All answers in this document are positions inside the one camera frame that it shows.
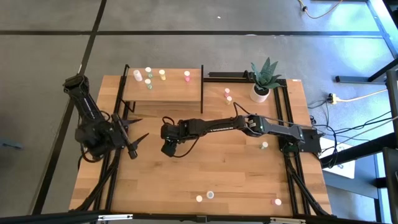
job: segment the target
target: gray floor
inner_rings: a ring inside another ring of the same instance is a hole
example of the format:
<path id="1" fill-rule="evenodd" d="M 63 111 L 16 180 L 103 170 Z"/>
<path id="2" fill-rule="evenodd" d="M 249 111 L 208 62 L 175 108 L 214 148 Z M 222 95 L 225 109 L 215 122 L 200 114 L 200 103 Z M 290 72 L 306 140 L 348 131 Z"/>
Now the gray floor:
<path id="1" fill-rule="evenodd" d="M 305 2 L 312 14 L 334 4 Z M 0 29 L 90 30 L 99 4 L 94 0 L 2 0 Z M 329 16 L 315 21 L 299 9 L 294 0 L 112 0 L 108 1 L 100 30 L 377 30 L 365 3 L 344 2 Z M 0 150 L 0 217 L 29 213 L 65 109 L 67 95 L 62 92 L 62 83 L 78 70 L 87 40 L 86 36 L 0 36 L 0 136 L 24 145 L 23 151 Z M 309 103 L 324 99 L 329 93 L 353 98 L 383 89 L 382 85 L 337 84 L 333 78 L 369 76 L 393 59 L 380 38 L 101 36 L 95 40 L 86 76 L 96 98 L 102 76 L 121 75 L 125 63 L 132 67 L 169 68 L 204 64 L 208 73 L 249 70 L 250 62 L 261 66 L 268 56 L 279 61 L 276 72 L 283 78 L 303 80 Z M 389 103 L 387 94 L 381 93 L 329 109 L 330 126 L 339 129 L 389 111 Z M 325 108 L 310 113 L 318 123 L 325 123 Z M 80 153 L 73 140 L 75 126 L 76 114 L 45 204 L 46 213 L 68 209 Z M 386 125 L 361 138 L 373 139 L 391 131 L 392 126 Z M 328 192 L 334 214 L 374 220 L 372 206 L 355 209 L 366 199 L 349 197 L 337 189 L 328 188 Z"/>

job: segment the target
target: small toy object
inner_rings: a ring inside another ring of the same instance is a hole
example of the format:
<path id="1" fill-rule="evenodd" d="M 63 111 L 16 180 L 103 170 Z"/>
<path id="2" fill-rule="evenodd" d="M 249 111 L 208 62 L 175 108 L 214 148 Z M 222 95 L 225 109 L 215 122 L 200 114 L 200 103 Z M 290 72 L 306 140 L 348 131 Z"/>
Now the small toy object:
<path id="1" fill-rule="evenodd" d="M 185 81 L 189 82 L 191 80 L 191 77 L 190 77 L 191 73 L 189 71 L 185 71 L 184 75 L 185 75 Z"/>
<path id="2" fill-rule="evenodd" d="M 200 195 L 198 195 L 197 196 L 197 202 L 201 202 L 202 200 L 203 200 L 203 198 Z"/>
<path id="3" fill-rule="evenodd" d="M 150 89 L 150 90 L 152 89 L 152 84 L 150 84 L 149 78 L 145 79 L 145 84 L 147 85 L 148 89 Z"/>
<path id="4" fill-rule="evenodd" d="M 145 72 L 148 74 L 148 78 L 153 78 L 154 74 L 152 74 L 152 69 L 150 67 L 145 68 Z"/>
<path id="5" fill-rule="evenodd" d="M 232 97 L 231 97 L 231 96 L 227 97 L 227 98 L 226 98 L 226 104 L 227 104 L 227 105 L 230 105 L 231 102 L 232 102 Z"/>
<path id="6" fill-rule="evenodd" d="M 159 75 L 160 75 L 160 78 L 164 81 L 164 80 L 166 80 L 166 74 L 165 74 L 166 72 L 163 70 L 163 69 L 161 69 L 161 70 L 159 70 Z"/>
<path id="7" fill-rule="evenodd" d="M 268 147 L 268 142 L 263 142 L 260 145 L 260 149 L 266 149 Z"/>
<path id="8" fill-rule="evenodd" d="M 137 80 L 137 82 L 141 82 L 142 81 L 141 72 L 139 72 L 138 70 L 134 70 L 132 72 L 132 74 L 134 75 L 134 78 Z"/>
<path id="9" fill-rule="evenodd" d="M 228 97 L 229 96 L 229 88 L 225 88 L 224 90 L 224 96 Z"/>
<path id="10" fill-rule="evenodd" d="M 279 205 L 282 205 L 282 201 L 279 198 L 272 199 L 271 204 L 279 206 Z"/>
<path id="11" fill-rule="evenodd" d="M 209 190 L 209 191 L 207 191 L 206 196 L 207 196 L 208 199 L 213 199 L 213 197 L 214 197 L 214 192 L 212 192 L 212 191 Z"/>

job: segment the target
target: plastic cup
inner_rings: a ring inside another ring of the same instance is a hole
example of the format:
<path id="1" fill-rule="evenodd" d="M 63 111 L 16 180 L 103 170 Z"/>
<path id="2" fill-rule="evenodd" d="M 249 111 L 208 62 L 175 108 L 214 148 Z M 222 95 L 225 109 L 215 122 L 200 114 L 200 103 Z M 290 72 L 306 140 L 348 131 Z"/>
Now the plastic cup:
<path id="1" fill-rule="evenodd" d="M 162 69 L 159 70 L 159 75 L 160 75 L 160 79 L 162 79 L 163 81 L 166 80 L 166 72 Z"/>
<path id="2" fill-rule="evenodd" d="M 149 78 L 145 79 L 145 84 L 147 85 L 148 89 L 150 89 L 150 90 L 152 89 L 152 84 L 150 83 Z"/>
<path id="3" fill-rule="evenodd" d="M 282 201 L 279 199 L 279 198 L 277 198 L 277 199 L 272 199 L 271 200 L 271 204 L 273 204 L 273 205 L 282 205 Z"/>
<path id="4" fill-rule="evenodd" d="M 185 71 L 184 72 L 184 76 L 185 76 L 185 81 L 186 82 L 189 82 L 191 80 L 190 75 L 191 75 L 191 73 L 189 71 Z"/>
<path id="5" fill-rule="evenodd" d="M 153 78 L 154 74 L 152 74 L 152 69 L 150 67 L 145 68 L 145 72 L 148 74 L 148 78 Z"/>
<path id="6" fill-rule="evenodd" d="M 224 90 L 224 96 L 228 97 L 229 96 L 229 88 L 225 88 Z"/>
<path id="7" fill-rule="evenodd" d="M 266 149 L 268 147 L 268 142 L 263 142 L 260 145 L 260 149 Z"/>
<path id="8" fill-rule="evenodd" d="M 208 199 L 213 199 L 213 197 L 214 197 L 214 192 L 212 192 L 212 191 L 207 191 L 206 197 L 207 197 Z"/>
<path id="9" fill-rule="evenodd" d="M 203 200 L 203 198 L 200 195 L 198 195 L 197 196 L 197 202 L 201 202 L 202 200 Z"/>
<path id="10" fill-rule="evenodd" d="M 231 102 L 232 102 L 232 97 L 231 97 L 231 96 L 227 97 L 227 98 L 226 98 L 226 104 L 227 104 L 227 105 L 230 105 Z"/>

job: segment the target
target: potted plant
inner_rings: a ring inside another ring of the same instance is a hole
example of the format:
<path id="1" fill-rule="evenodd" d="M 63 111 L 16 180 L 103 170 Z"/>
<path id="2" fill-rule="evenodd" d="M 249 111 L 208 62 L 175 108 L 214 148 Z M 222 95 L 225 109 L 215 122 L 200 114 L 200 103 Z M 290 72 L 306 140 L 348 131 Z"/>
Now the potted plant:
<path id="1" fill-rule="evenodd" d="M 271 64 L 271 60 L 267 58 L 260 72 L 257 71 L 257 68 L 253 63 L 251 64 L 253 72 L 249 74 L 251 79 L 254 80 L 254 85 L 250 92 L 250 98 L 254 102 L 264 102 L 270 93 L 269 90 L 280 86 L 276 80 L 281 75 L 273 75 L 277 64 L 278 62 Z"/>

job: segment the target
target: wooden platform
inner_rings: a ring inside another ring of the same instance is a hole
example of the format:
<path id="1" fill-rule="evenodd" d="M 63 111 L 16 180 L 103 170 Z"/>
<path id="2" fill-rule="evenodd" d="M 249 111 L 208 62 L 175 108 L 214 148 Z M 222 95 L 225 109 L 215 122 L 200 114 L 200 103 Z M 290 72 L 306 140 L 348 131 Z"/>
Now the wooden platform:
<path id="1" fill-rule="evenodd" d="M 116 99 L 117 93 L 117 84 L 114 84 L 118 83 L 118 78 L 104 77 L 98 97 L 101 110 L 112 112 L 112 98 Z M 287 80 L 287 86 L 294 121 L 310 125 L 301 82 Z M 203 114 L 193 103 L 137 102 L 135 113 L 129 117 L 144 119 L 130 126 L 129 138 L 133 141 L 145 133 L 150 134 L 140 143 L 137 159 L 130 160 L 126 151 L 122 153 L 111 210 L 124 213 L 291 216 L 285 165 L 275 136 L 251 138 L 237 130 L 224 131 L 200 138 L 192 152 L 182 159 L 169 158 L 160 151 L 164 143 L 160 138 L 162 116 L 170 116 L 176 121 L 234 116 L 232 104 L 225 103 L 224 88 L 229 88 L 233 101 L 248 111 L 276 118 L 273 92 L 265 102 L 255 103 L 249 99 L 251 87 L 252 84 L 248 83 L 205 83 Z M 263 141 L 269 143 L 266 150 L 259 148 Z M 179 145 L 176 155 L 186 152 L 192 143 L 188 141 Z M 323 209 L 331 212 L 318 159 L 312 154 L 300 155 L 308 189 Z M 89 164 L 82 161 L 70 208 L 79 206 L 91 192 L 100 169 L 100 162 Z M 214 199 L 205 197 L 208 190 L 214 191 Z M 197 195 L 203 197 L 202 203 L 196 202 Z M 282 205 L 272 205 L 273 198 L 280 198 Z M 301 204 L 300 193 L 297 193 L 297 200 Z"/>
<path id="2" fill-rule="evenodd" d="M 159 70 L 165 70 L 166 80 L 161 80 Z M 143 81 L 137 82 L 132 74 L 139 70 Z M 191 80 L 185 81 L 184 72 L 190 72 Z M 147 72 L 144 68 L 130 68 L 124 88 L 125 101 L 182 101 L 200 102 L 201 70 L 192 68 L 153 68 L 154 77 L 151 79 L 153 89 L 149 90 L 144 83 Z"/>

